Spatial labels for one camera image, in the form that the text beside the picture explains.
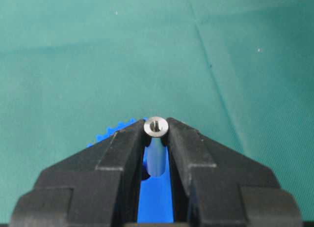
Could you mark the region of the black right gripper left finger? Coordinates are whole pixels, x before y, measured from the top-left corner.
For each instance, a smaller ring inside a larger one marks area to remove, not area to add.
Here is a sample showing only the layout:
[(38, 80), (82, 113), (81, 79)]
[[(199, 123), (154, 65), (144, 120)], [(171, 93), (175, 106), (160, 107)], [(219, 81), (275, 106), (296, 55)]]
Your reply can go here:
[(137, 221), (144, 120), (44, 169), (11, 227), (121, 227)]

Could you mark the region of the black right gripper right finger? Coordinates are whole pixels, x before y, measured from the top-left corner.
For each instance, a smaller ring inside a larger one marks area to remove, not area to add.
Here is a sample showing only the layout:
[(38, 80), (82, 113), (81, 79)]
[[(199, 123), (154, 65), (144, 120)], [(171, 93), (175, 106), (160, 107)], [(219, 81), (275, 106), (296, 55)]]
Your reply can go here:
[(192, 227), (301, 227), (273, 171), (174, 119), (167, 146), (175, 222)]

